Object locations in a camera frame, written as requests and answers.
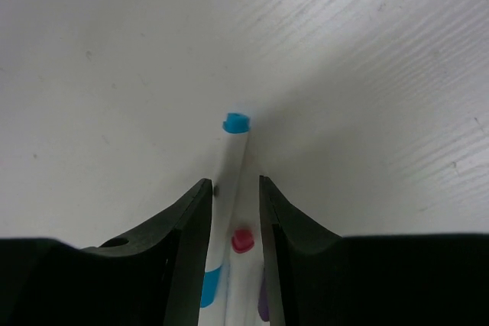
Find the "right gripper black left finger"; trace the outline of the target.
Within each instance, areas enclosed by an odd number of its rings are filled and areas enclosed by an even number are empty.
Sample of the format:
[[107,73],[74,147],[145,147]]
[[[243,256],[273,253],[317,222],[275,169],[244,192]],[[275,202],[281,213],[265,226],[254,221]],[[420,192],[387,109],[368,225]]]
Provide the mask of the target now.
[[99,247],[49,238],[1,242],[3,325],[195,325],[212,182]]

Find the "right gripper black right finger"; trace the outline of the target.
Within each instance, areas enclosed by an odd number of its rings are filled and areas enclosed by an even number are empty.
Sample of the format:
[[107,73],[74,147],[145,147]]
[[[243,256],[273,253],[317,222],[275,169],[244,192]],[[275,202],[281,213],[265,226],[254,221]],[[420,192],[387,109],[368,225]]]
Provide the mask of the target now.
[[486,325],[488,237],[342,237],[259,179],[272,325]]

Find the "purple capped white pen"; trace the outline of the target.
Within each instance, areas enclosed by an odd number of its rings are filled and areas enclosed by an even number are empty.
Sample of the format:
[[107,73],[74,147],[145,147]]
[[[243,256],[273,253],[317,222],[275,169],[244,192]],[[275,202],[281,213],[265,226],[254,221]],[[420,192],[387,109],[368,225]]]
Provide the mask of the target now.
[[270,316],[269,316],[269,309],[268,309],[267,287],[266,287],[266,279],[265,279],[264,271],[262,272],[262,277],[261,277],[261,287],[260,287],[259,298],[257,303],[257,312],[260,319],[263,322],[269,322]]

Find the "pink capped white pen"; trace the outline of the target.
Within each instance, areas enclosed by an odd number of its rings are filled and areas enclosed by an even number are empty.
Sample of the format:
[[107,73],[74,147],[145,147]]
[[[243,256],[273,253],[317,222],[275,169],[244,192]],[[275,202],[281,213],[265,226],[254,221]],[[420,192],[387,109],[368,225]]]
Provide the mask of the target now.
[[229,256],[225,325],[256,325],[262,272],[253,232],[236,229]]

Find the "blue capped white pen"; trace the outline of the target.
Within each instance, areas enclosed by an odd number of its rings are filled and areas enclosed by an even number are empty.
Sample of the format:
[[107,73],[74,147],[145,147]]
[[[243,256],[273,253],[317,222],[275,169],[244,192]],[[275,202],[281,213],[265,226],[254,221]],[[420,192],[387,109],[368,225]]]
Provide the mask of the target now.
[[217,295],[250,128],[251,119],[238,112],[229,112],[222,122],[217,165],[212,178],[212,220],[201,308],[210,306]]

